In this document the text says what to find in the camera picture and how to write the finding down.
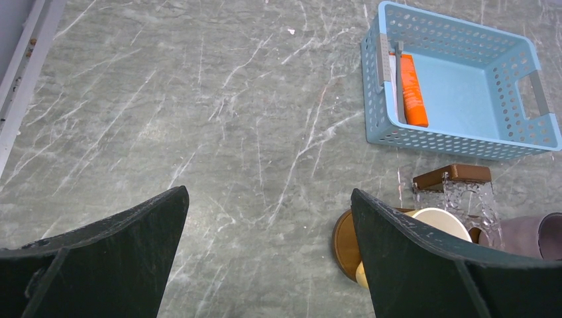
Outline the clear holder with brown ends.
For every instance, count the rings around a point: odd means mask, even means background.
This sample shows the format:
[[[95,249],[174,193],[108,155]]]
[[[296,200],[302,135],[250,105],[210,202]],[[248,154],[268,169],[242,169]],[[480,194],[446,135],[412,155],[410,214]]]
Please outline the clear holder with brown ends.
[[[412,191],[414,207],[445,210],[458,218],[473,242],[505,249],[489,168],[450,164],[413,177]]]

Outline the brown oval wooden tray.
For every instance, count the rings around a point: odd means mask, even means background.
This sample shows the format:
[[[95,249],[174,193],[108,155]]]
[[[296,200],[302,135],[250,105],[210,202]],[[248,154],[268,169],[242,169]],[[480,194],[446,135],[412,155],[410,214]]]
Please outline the brown oval wooden tray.
[[[419,210],[402,208],[397,210],[454,237],[472,243],[478,242],[479,229],[466,229],[458,218],[442,209],[430,207]],[[341,271],[349,279],[367,289],[368,282],[355,233],[351,209],[344,212],[337,220],[333,229],[331,246],[336,263]]]

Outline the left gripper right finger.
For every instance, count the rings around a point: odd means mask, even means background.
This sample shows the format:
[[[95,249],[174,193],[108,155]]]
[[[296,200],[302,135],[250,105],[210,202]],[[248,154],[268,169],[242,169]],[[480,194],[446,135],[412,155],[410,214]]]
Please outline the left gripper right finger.
[[[354,189],[351,210],[377,317],[560,317],[561,262],[454,237]]]

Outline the light blue plastic basket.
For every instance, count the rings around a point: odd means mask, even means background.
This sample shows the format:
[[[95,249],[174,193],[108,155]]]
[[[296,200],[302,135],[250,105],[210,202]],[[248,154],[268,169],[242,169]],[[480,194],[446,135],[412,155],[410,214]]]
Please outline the light blue plastic basket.
[[[413,56],[429,126],[400,123],[389,54]],[[366,139],[373,144],[515,158],[561,149],[561,131],[527,38],[383,1],[361,42]]]

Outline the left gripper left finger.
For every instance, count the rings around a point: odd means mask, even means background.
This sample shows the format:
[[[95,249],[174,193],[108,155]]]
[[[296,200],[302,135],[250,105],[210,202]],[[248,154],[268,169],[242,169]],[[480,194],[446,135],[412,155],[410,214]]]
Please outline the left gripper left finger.
[[[186,187],[1,249],[2,317],[156,317],[188,215]]]

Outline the yellow ceramic mug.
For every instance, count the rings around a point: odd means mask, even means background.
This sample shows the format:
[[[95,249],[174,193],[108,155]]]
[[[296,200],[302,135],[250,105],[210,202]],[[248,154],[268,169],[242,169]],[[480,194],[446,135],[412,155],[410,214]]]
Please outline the yellow ceramic mug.
[[[374,253],[379,252],[382,256],[388,256],[392,251],[400,249],[406,244],[407,238],[398,229],[391,229],[385,233],[382,229],[374,227],[359,213],[358,207],[351,209],[351,228],[354,230],[357,241],[357,256],[352,262],[350,273],[351,279],[363,288],[368,288],[365,272],[364,258],[374,258]],[[454,215],[438,208],[425,208],[411,210],[404,213],[407,219],[417,220],[438,231],[444,231],[448,235],[458,239],[471,242],[472,239],[465,226]]]

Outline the mauve ceramic cup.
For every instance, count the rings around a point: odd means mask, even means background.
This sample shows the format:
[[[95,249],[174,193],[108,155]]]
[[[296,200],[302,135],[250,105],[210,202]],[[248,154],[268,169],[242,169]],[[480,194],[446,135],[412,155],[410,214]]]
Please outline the mauve ceramic cup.
[[[478,228],[469,231],[474,243],[510,254],[561,260],[561,214],[521,216],[499,220],[501,242],[490,244]]]

